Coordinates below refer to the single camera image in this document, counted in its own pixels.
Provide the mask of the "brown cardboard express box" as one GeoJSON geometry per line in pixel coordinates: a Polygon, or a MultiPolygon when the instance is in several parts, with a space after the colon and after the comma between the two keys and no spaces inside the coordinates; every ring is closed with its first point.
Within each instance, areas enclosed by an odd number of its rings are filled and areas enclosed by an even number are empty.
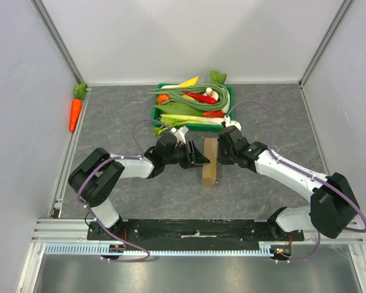
{"type": "Polygon", "coordinates": [[[204,156],[210,160],[208,164],[203,165],[202,185],[204,187],[214,188],[217,180],[217,158],[218,158],[218,140],[216,138],[205,138],[204,156]]]}

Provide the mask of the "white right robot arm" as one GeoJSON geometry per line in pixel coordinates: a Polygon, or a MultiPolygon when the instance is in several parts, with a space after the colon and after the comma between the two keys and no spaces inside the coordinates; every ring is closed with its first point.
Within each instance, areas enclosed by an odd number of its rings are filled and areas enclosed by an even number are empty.
{"type": "Polygon", "coordinates": [[[267,233],[274,240],[296,230],[317,230],[335,239],[357,216],[359,205],[343,175],[315,173],[283,158],[263,143],[249,143],[235,126],[219,132],[218,160],[222,165],[237,164],[272,178],[307,200],[306,206],[281,208],[273,214],[267,233]]]}

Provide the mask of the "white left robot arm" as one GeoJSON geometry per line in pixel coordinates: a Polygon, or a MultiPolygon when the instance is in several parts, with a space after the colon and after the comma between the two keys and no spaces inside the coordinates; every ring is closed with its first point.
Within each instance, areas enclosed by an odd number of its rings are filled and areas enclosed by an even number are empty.
{"type": "Polygon", "coordinates": [[[109,196],[119,179],[151,179],[167,165],[183,169],[210,163],[192,140],[183,141],[174,134],[162,135],[144,156],[118,156],[104,148],[95,149],[68,177],[68,184],[77,193],[101,225],[100,232],[108,240],[121,235],[122,218],[109,196]]]}

